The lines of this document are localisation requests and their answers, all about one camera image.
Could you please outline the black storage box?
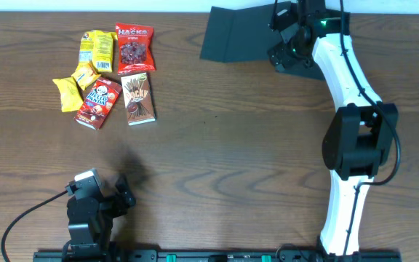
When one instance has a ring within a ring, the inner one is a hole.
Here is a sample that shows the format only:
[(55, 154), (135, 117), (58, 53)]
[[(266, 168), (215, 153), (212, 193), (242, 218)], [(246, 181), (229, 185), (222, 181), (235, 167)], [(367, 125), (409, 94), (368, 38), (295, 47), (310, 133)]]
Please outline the black storage box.
[(241, 63), (267, 60), (278, 73), (301, 76), (309, 79), (324, 80), (324, 75), (317, 64), (306, 68), (302, 61), (293, 65), (282, 65), (275, 54), (268, 51), (283, 42), (281, 34), (272, 31), (273, 10), (295, 11), (297, 4), (282, 2), (250, 7), (246, 9), (225, 9), (213, 7), (209, 14), (207, 29), (201, 48), (200, 58), (219, 63)]

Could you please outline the brown Pocky box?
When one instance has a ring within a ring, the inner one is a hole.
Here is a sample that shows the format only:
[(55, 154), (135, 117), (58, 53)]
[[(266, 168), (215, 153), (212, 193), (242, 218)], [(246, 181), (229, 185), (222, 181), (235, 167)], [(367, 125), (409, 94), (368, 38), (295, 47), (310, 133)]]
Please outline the brown Pocky box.
[(151, 86), (147, 73), (121, 77), (124, 104), (129, 126), (154, 122), (156, 114), (153, 107)]

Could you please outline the red Hacks candy bag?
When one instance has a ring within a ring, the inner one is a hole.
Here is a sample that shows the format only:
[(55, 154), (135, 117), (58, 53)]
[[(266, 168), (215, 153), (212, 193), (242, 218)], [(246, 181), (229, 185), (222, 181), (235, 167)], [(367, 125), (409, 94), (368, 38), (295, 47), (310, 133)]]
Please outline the red Hacks candy bag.
[(154, 29), (150, 26), (116, 23), (119, 45), (118, 75), (155, 71), (151, 52)]

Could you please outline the large yellow snack bag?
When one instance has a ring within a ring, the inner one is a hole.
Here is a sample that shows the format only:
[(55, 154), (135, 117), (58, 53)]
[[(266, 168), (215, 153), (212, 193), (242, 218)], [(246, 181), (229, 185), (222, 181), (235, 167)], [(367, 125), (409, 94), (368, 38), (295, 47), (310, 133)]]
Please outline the large yellow snack bag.
[(92, 63), (98, 72), (113, 71), (114, 32), (93, 30), (83, 34), (80, 42), (78, 67)]

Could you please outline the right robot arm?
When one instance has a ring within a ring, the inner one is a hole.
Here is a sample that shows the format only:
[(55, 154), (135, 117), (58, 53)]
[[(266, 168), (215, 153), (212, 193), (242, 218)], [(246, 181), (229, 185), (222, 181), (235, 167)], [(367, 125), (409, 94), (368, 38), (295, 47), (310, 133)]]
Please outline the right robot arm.
[(401, 162), (396, 132), (399, 117), (371, 88), (354, 54), (350, 15), (324, 1), (297, 1), (274, 9), (268, 24), (282, 41), (268, 51), (271, 64), (286, 72), (303, 64), (318, 66), (335, 106), (322, 141), (330, 171), (327, 218), (314, 251), (294, 247), (294, 261), (400, 261), (397, 251), (361, 251), (359, 225), (367, 192), (387, 184)]

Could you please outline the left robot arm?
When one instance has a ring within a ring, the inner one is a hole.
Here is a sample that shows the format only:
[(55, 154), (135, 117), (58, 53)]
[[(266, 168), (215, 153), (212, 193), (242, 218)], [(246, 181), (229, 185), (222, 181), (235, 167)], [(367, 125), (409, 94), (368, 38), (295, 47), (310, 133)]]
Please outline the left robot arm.
[(136, 204), (125, 175), (120, 175), (116, 191), (105, 196), (95, 169), (74, 177), (65, 187), (68, 231), (71, 239), (61, 252), (62, 261), (116, 261), (119, 251), (111, 244), (114, 218), (126, 215)]

